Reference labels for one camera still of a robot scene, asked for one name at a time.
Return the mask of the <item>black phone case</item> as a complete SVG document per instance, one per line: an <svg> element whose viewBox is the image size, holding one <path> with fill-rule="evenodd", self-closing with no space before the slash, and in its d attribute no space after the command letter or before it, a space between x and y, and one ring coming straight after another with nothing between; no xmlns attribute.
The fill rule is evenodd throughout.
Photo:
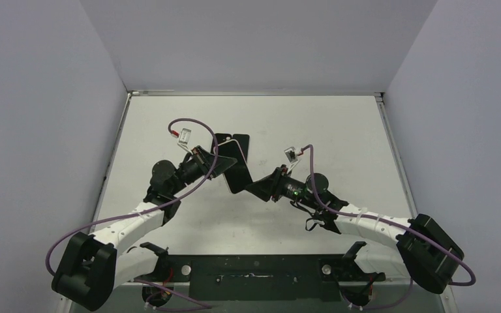
<svg viewBox="0 0 501 313"><path fill-rule="evenodd" d="M210 151L212 153L219 152L222 145L233 139L232 134L228 133L215 133L216 140L212 140Z"/></svg>

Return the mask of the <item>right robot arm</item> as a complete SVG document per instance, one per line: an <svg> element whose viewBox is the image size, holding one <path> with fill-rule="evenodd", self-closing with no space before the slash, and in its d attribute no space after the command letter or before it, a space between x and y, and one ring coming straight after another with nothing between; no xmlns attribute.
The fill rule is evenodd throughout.
<svg viewBox="0 0 501 313"><path fill-rule="evenodd" d="M366 273L391 273L410 277L435 294L441 294L453 283L464 252L431 216L384 216L339 199L328 187L329 181L321 173L309 175L302 182L291 178L288 168L282 165L245 190L263 201L288 198L325 230L390 248L385 256L363 251L345 258L342 270L352 280Z"/></svg>

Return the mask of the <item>cream-edged spare phone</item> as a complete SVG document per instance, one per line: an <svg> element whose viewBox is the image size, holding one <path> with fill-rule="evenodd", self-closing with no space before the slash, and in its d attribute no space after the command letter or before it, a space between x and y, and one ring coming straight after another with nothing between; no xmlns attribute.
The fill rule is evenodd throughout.
<svg viewBox="0 0 501 313"><path fill-rule="evenodd" d="M245 187L253 183L253 180L238 142L232 139L223 144L219 155L237 159L237 164L223 173L229 191L232 194L245 191Z"/></svg>

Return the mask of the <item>black phone white edge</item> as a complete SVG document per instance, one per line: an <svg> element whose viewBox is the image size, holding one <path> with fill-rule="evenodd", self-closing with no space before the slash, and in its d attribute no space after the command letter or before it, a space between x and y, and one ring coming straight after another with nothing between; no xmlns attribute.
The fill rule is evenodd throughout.
<svg viewBox="0 0 501 313"><path fill-rule="evenodd" d="M250 143L250 136L248 134L233 134L232 138L236 140L241 148L243 157L245 159L245 162L248 161L248 155L249 155L249 143Z"/></svg>

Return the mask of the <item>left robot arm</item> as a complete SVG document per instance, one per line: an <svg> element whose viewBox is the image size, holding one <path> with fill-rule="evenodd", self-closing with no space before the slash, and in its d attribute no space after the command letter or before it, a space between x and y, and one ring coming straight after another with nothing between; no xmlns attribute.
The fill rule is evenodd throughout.
<svg viewBox="0 0 501 313"><path fill-rule="evenodd" d="M169 264L162 258L166 251L151 243L135 243L173 219L181 204L178 192L195 181L222 175L235 164L235 158L214 155L200 146L178 166L158 161L145 198L129 214L107 218L108 226L93 233L73 234L53 276L52 290L95 311L116 287L134 278L147 275L162 280L168 274Z"/></svg>

